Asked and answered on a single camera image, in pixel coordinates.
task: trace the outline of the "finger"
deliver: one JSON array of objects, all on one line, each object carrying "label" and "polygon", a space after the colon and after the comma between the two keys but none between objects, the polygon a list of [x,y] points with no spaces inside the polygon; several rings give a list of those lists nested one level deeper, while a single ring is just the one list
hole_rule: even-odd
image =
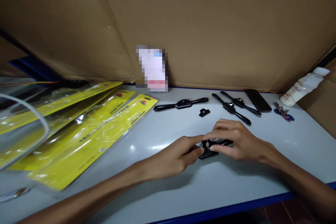
[{"label": "finger", "polygon": [[173,145],[176,148],[175,153],[178,156],[186,154],[189,152],[190,148],[192,148],[195,144],[198,144],[203,141],[203,135],[198,136],[182,136],[177,139]]},{"label": "finger", "polygon": [[231,141],[235,141],[239,137],[237,130],[228,129],[228,130],[222,130],[222,129],[215,129],[208,134],[206,134],[203,137],[203,140],[209,140],[209,139],[229,139]]},{"label": "finger", "polygon": [[197,149],[197,148],[199,148],[197,145],[193,145],[186,153],[185,153],[185,155],[186,154],[189,154],[190,152],[192,152],[193,150],[195,150],[195,149]]},{"label": "finger", "polygon": [[231,158],[234,156],[235,151],[232,147],[223,145],[212,145],[210,147],[210,150],[223,153],[224,155],[229,156]]},{"label": "finger", "polygon": [[220,119],[218,122],[216,122],[212,130],[219,130],[219,129],[220,130],[226,130],[226,129],[231,130],[235,128],[235,124],[232,123],[233,121],[229,121],[229,120],[221,121],[221,120],[224,120],[224,119]]},{"label": "finger", "polygon": [[187,167],[188,165],[195,163],[197,158],[199,158],[203,153],[204,153],[203,148],[197,148],[192,152],[190,152],[189,154],[182,156],[181,158],[183,159],[185,166]]},{"label": "finger", "polygon": [[228,119],[219,119],[219,121],[222,121],[222,122],[227,122],[227,123],[231,123],[233,122],[234,120],[228,120]]},{"label": "finger", "polygon": [[203,141],[204,135],[198,135],[198,136],[190,136],[189,138],[189,148],[191,148],[193,145],[198,144]]}]

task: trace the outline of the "plastic bottle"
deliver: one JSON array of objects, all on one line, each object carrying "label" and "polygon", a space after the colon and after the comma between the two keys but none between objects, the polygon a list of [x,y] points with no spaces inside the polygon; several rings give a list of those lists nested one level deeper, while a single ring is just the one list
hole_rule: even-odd
[{"label": "plastic bottle", "polygon": [[308,73],[305,77],[299,79],[287,93],[285,93],[280,101],[286,106],[293,106],[303,96],[317,88],[319,83],[323,81],[323,76],[327,75],[330,70],[317,67],[312,73]]}]

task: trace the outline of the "small black metal part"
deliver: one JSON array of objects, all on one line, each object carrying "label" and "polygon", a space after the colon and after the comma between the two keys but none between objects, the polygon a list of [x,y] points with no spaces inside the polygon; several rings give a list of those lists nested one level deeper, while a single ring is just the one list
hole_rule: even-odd
[{"label": "small black metal part", "polygon": [[205,158],[209,158],[211,156],[218,155],[218,152],[213,152],[213,151],[210,150],[210,146],[212,146],[212,145],[230,145],[232,143],[233,142],[229,139],[225,139],[221,142],[204,140],[204,141],[202,141],[202,147],[204,148],[204,153],[202,154],[202,156],[199,157],[199,159],[203,160]]},{"label": "small black metal part", "polygon": [[218,95],[216,94],[212,94],[213,97],[215,97],[218,101],[220,101],[223,105],[223,108],[225,108],[230,114],[235,114],[237,117],[239,117],[244,123],[246,123],[247,125],[251,126],[251,121],[249,119],[247,119],[245,116],[239,114],[236,110],[235,110],[235,105],[233,103],[226,103],[224,102]]},{"label": "small black metal part", "polygon": [[199,114],[199,116],[200,116],[200,117],[203,117],[203,116],[205,116],[205,115],[207,115],[207,114],[209,114],[209,113],[210,113],[210,110],[206,110],[206,109],[202,108],[202,109],[200,110],[200,114]]},{"label": "small black metal part", "polygon": [[240,98],[232,98],[229,94],[225,93],[224,91],[221,91],[220,93],[221,93],[222,95],[225,95],[225,96],[229,97],[229,98],[232,100],[232,102],[233,102],[235,105],[237,105],[238,107],[240,107],[240,108],[245,108],[245,109],[247,109],[248,111],[252,112],[253,114],[255,114],[255,115],[257,115],[257,116],[261,116],[261,113],[260,113],[258,110],[246,106],[245,103],[243,102],[243,99],[240,99]]},{"label": "small black metal part", "polygon": [[161,111],[161,110],[166,110],[166,109],[172,109],[172,108],[177,108],[177,109],[184,109],[187,107],[191,107],[193,104],[197,104],[197,103],[205,103],[208,102],[209,99],[204,97],[201,99],[197,99],[194,101],[190,101],[187,99],[183,99],[179,102],[177,102],[176,104],[163,104],[163,105],[158,105],[154,107],[154,111]]}]

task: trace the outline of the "table surface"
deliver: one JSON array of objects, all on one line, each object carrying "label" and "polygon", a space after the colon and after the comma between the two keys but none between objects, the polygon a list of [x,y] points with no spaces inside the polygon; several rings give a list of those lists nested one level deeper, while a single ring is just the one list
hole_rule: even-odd
[{"label": "table surface", "polygon": [[[134,86],[123,88],[148,93],[146,89]],[[14,223],[87,189],[134,162],[157,153],[183,135],[206,134],[220,118],[238,120],[222,108],[212,93],[229,101],[216,90],[172,88],[168,93],[151,93],[150,96],[159,99],[158,104],[203,97],[208,97],[209,102],[181,110],[151,110],[64,192],[54,193],[38,185],[29,193],[0,204],[2,223]],[[234,98],[242,98],[247,106],[253,107],[244,92],[227,93]],[[277,94],[263,93],[262,96],[273,109],[273,102],[279,102]],[[201,118],[199,113],[203,108],[211,112]],[[273,111],[263,113],[259,118],[246,109],[236,109],[251,120],[252,126],[248,126],[248,129],[254,135],[271,142],[286,157],[323,182],[336,181],[336,140],[298,105],[289,108],[289,114],[295,118],[290,123]],[[0,181],[0,194],[31,184],[26,173],[18,171],[1,172]],[[171,218],[175,218],[175,222],[195,222],[193,216],[201,221],[209,216],[237,211],[228,206],[242,202],[266,197],[281,201],[284,198],[279,198],[279,194],[285,195],[289,191],[283,180],[269,167],[219,155],[197,160],[178,176],[141,184],[98,211],[88,223],[151,223]]]}]

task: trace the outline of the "hand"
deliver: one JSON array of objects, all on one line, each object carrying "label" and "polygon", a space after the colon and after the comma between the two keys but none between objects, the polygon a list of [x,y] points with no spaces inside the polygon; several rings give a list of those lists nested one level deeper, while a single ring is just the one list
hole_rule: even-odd
[{"label": "hand", "polygon": [[266,162],[275,147],[254,136],[240,121],[220,119],[213,130],[203,137],[208,139],[229,139],[233,146],[212,145],[211,151],[221,152],[235,160]]},{"label": "hand", "polygon": [[182,136],[155,155],[140,161],[146,173],[146,180],[167,178],[183,172],[188,165],[194,164],[204,153],[204,149],[196,145],[202,138],[203,135]]}]

